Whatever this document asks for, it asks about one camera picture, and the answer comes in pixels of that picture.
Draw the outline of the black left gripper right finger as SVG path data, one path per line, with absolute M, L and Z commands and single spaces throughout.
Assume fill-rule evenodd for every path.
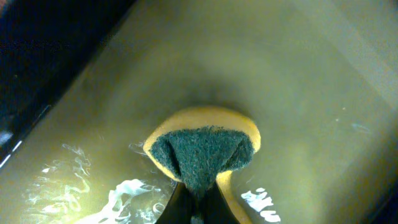
M 214 183 L 200 200 L 200 212 L 204 224 L 240 224 L 217 183 Z

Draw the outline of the yellow green sponge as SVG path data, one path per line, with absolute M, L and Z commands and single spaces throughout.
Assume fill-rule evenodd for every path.
M 143 150 L 155 166 L 193 198 L 191 223 L 204 224 L 200 200 L 217 183 L 240 223 L 251 220 L 231 190 L 232 173 L 245 168 L 261 147 L 254 121 L 231 109 L 199 106 L 176 112 L 146 139 Z

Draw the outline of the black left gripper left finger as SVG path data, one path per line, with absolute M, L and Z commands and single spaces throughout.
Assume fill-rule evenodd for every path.
M 178 183 L 155 224 L 190 224 L 193 198 L 185 184 Z

